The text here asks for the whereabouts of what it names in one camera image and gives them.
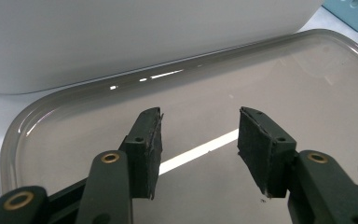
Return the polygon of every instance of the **clear plastic tray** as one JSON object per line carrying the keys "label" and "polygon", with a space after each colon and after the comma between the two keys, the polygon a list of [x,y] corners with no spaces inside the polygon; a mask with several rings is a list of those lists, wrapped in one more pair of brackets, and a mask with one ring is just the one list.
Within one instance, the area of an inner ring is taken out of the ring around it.
{"label": "clear plastic tray", "polygon": [[[358,184],[358,45],[314,30],[36,101],[7,131],[1,190],[38,185],[51,194],[86,177],[94,156],[117,149],[149,107],[160,106],[164,113],[162,161],[167,162],[238,129],[243,105],[272,117],[297,140],[297,150],[336,158]],[[234,139],[209,149],[161,175],[154,201],[134,200],[135,222],[290,222],[287,199],[261,194]]]}

